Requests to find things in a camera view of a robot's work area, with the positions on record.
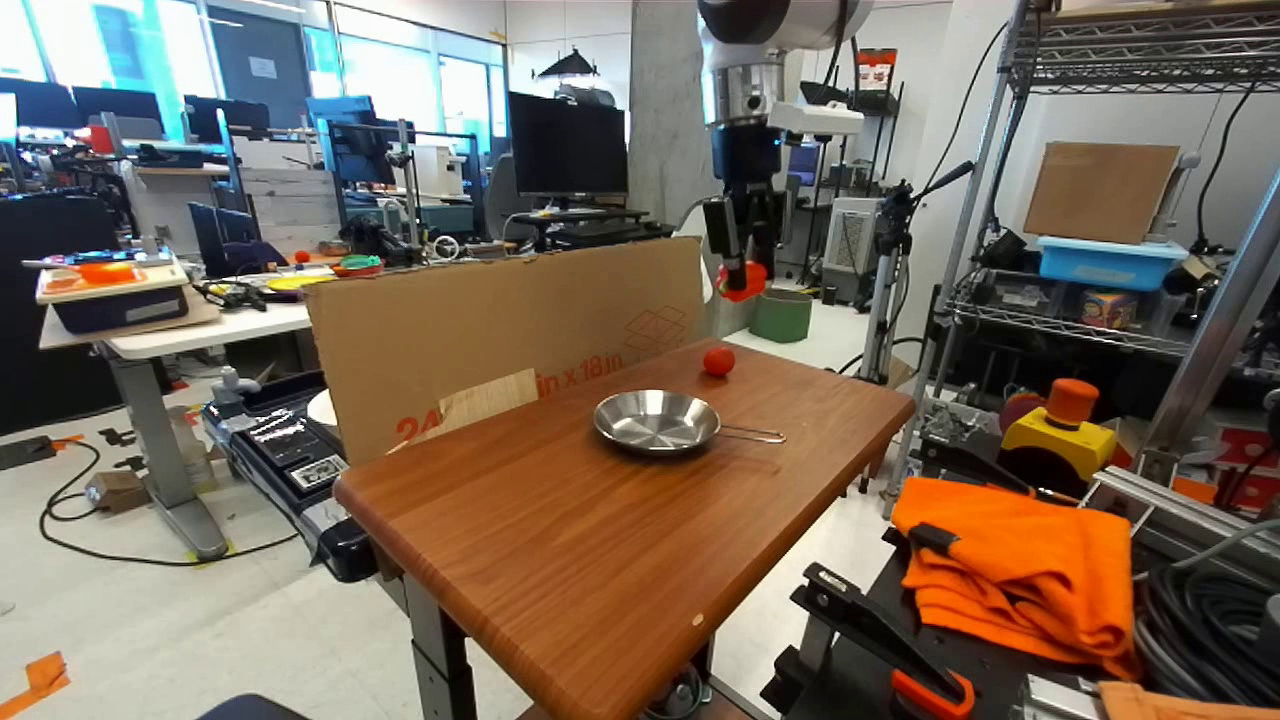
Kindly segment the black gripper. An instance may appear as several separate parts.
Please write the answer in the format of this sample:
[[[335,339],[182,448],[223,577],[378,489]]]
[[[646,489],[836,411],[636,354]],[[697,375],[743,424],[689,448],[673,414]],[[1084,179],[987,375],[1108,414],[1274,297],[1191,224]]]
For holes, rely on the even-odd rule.
[[[724,185],[724,289],[743,291],[743,241],[739,221],[754,221],[754,256],[777,267],[777,243],[784,234],[784,197],[773,191],[781,173],[781,132],[766,118],[734,118],[716,132],[716,177]]]

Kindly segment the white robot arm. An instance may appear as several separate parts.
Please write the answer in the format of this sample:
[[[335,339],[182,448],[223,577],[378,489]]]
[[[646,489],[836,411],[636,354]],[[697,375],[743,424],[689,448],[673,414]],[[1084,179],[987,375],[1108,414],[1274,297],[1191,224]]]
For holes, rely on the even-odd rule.
[[[784,82],[784,56],[824,50],[842,63],[868,12],[874,0],[697,0],[727,291],[748,289],[761,247],[781,234],[769,216],[781,144],[852,136],[865,123],[833,77]]]

